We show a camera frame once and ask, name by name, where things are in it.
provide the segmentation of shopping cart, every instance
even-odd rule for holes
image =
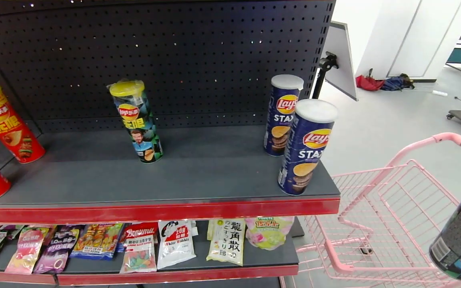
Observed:
[[[406,146],[384,168],[334,176],[340,213],[300,217],[310,244],[297,249],[298,276],[282,278],[281,286],[307,288],[302,277],[329,287],[315,279],[321,270],[344,286],[461,288],[428,255],[459,201],[415,160],[399,164],[408,152],[444,140],[461,146],[460,135],[441,133]]]

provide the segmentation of gray floor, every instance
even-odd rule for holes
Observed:
[[[446,92],[448,96],[434,95],[431,90]],[[461,110],[461,102],[453,98],[461,98],[460,71],[445,68],[437,83],[416,84],[415,90],[358,90],[357,93],[359,102],[354,102],[328,84],[322,89],[320,98],[334,103],[340,110],[323,157],[332,175],[380,168],[407,144],[437,133],[461,135],[461,123],[446,119],[449,110]],[[416,151],[409,157],[421,162],[453,195],[461,199],[461,148],[452,143],[441,143]],[[308,239],[297,241],[303,244]],[[321,270],[313,272],[311,277],[315,281],[314,287],[358,285],[331,280]],[[307,279],[307,274],[297,277],[297,288],[310,288]],[[289,280],[288,287],[293,287]]]

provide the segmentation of cart wheel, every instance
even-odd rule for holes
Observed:
[[[363,248],[360,248],[360,252],[362,252],[362,254],[364,255],[370,255],[370,254],[373,254],[373,249],[369,247],[363,247]]]

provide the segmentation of black pegboard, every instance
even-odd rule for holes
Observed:
[[[125,77],[146,83],[165,121],[264,113],[276,74],[302,77],[309,95],[334,3],[0,2],[0,69],[44,130],[117,116],[106,85]]]
[[[265,112],[238,112],[238,113],[204,113],[204,114],[176,114],[154,116],[159,128],[187,128],[200,126],[239,126],[264,124]],[[73,118],[60,120],[39,120],[38,124],[44,127],[44,133],[80,132],[95,130],[124,129],[120,117],[105,118]]]

